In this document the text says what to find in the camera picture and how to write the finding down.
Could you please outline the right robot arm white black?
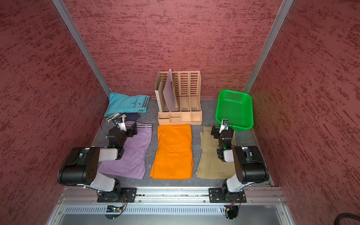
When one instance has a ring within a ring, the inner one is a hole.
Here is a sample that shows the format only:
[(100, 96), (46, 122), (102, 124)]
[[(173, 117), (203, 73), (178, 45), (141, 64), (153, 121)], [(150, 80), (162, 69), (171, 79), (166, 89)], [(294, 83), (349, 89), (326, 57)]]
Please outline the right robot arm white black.
[(244, 189), (267, 182), (269, 171), (257, 146), (232, 144), (234, 130), (230, 125), (213, 126), (211, 135), (218, 140), (217, 157), (222, 162), (233, 162), (235, 175), (226, 179), (221, 188), (210, 188), (210, 202), (244, 203)]

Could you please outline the beige long pants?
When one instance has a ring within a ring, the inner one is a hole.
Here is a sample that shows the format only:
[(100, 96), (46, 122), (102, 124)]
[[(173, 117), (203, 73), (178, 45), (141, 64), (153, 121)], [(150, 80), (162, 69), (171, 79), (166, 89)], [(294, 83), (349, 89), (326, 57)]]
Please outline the beige long pants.
[(211, 135), (212, 127), (203, 127), (200, 132), (201, 158), (196, 171), (196, 177), (200, 179), (222, 180), (229, 179), (235, 175), (233, 162), (222, 162), (218, 159), (218, 139)]

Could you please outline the green plastic basket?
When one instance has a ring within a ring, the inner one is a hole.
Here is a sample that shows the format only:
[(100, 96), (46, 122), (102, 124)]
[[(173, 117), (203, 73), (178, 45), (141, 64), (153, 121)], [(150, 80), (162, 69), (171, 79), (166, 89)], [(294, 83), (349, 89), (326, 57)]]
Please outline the green plastic basket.
[(232, 129), (242, 132), (254, 125), (253, 100), (244, 92), (221, 90), (218, 95), (215, 119), (220, 125), (228, 120)]

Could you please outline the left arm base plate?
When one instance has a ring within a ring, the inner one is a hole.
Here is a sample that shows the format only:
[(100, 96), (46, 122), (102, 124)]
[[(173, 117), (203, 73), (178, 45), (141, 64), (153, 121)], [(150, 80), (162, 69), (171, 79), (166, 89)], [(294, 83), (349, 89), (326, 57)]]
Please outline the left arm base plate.
[(137, 188), (122, 187), (111, 192), (98, 191), (98, 203), (133, 203), (137, 195)]

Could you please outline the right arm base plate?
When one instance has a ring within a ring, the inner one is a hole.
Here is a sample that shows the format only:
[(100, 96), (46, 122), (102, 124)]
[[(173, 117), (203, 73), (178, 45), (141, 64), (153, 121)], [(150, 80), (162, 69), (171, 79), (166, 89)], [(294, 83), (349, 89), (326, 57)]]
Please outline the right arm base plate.
[(209, 188), (209, 199), (211, 203), (246, 203), (246, 195), (242, 192), (229, 192), (222, 188)]

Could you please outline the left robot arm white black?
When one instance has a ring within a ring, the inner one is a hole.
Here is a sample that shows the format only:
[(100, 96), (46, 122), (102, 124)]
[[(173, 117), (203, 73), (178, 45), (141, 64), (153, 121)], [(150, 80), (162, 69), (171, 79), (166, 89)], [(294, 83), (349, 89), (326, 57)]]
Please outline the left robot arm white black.
[(73, 148), (58, 171), (58, 183), (96, 190), (99, 203), (133, 203), (137, 189), (122, 188), (119, 180), (98, 172), (98, 164), (120, 160), (127, 138), (134, 135), (137, 135), (137, 123), (128, 127), (123, 122), (109, 130), (107, 148)]

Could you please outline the orange cloth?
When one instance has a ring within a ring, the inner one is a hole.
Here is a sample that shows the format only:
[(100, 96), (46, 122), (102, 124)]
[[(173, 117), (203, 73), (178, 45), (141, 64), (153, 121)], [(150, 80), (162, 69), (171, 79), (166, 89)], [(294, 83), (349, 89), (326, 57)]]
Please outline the orange cloth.
[(150, 177), (159, 180), (190, 179), (194, 167), (191, 126), (160, 125), (157, 142)]

